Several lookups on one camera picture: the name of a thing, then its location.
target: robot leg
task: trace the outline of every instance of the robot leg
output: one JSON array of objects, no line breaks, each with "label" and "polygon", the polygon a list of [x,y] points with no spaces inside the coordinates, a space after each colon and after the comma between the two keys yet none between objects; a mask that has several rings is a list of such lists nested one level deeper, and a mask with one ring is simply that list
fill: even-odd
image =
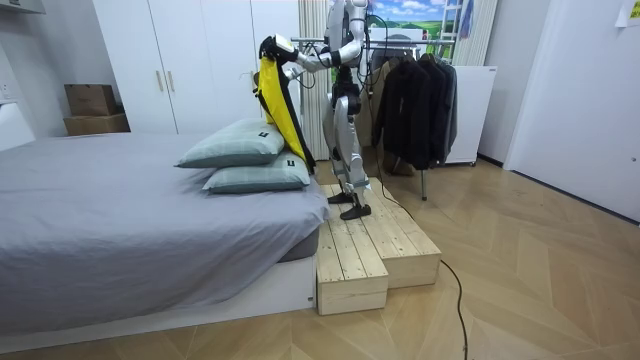
[{"label": "robot leg", "polygon": [[364,172],[360,144],[353,119],[354,116],[349,115],[349,97],[340,97],[334,110],[334,131],[338,152],[346,170],[347,181],[344,184],[344,189],[351,193],[355,202],[351,210],[340,215],[343,220],[357,219],[371,214],[371,208],[364,198],[364,190],[369,185],[369,178]]},{"label": "robot leg", "polygon": [[324,117],[322,119],[322,130],[324,132],[324,139],[327,142],[327,146],[329,147],[329,157],[331,158],[331,165],[333,166],[333,174],[338,178],[338,182],[340,183],[340,188],[342,188],[342,193],[338,195],[334,195],[327,200],[329,204],[345,204],[352,203],[353,198],[351,196],[351,192],[348,191],[345,184],[347,183],[347,172],[344,167],[344,163],[340,158],[340,153],[338,152],[337,144],[336,144],[336,132],[333,114],[333,107],[331,106],[331,95],[328,95],[328,100],[325,106]]}]

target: humanoid robot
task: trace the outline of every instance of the humanoid robot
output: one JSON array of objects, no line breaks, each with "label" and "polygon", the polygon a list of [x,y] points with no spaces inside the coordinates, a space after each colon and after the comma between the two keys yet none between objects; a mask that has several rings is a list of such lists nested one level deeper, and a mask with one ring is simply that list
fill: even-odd
[{"label": "humanoid robot", "polygon": [[[342,192],[328,199],[330,204],[352,203],[342,213],[343,220],[370,215],[364,189],[369,179],[364,172],[360,144],[354,118],[360,112],[360,89],[353,82],[351,68],[357,68],[363,50],[366,31],[367,0],[336,0],[329,10],[324,44],[314,46],[315,52],[303,54],[280,35],[274,38],[278,53],[304,70],[337,69],[336,82],[329,97],[323,119],[324,136],[329,146],[333,173],[340,181]],[[289,79],[299,76],[298,69],[285,72]]]}]

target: white wardrobe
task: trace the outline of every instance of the white wardrobe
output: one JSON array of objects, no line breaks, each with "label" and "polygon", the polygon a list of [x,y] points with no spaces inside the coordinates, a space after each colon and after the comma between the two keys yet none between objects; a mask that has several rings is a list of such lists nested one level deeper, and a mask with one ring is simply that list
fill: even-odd
[{"label": "white wardrobe", "polygon": [[211,133],[262,116],[258,47],[299,36],[297,1],[93,2],[132,132]]}]

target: pillow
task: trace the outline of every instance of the pillow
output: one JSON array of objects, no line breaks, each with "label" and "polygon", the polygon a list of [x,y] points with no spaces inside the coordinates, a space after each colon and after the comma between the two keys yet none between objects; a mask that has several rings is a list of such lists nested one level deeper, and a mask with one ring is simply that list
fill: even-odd
[{"label": "pillow", "polygon": [[284,139],[278,128],[264,119],[237,121],[197,143],[180,159],[181,168],[220,168],[269,164]]},{"label": "pillow", "polygon": [[204,190],[214,194],[301,189],[310,183],[304,161],[283,151],[271,164],[220,169],[211,175]]}]

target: bed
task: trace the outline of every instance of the bed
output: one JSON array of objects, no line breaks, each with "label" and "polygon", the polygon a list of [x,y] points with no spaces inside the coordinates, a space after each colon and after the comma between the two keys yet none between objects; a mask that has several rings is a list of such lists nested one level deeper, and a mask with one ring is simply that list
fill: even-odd
[{"label": "bed", "polygon": [[319,186],[209,195],[213,170],[172,166],[198,140],[0,152],[0,352],[313,306]]}]

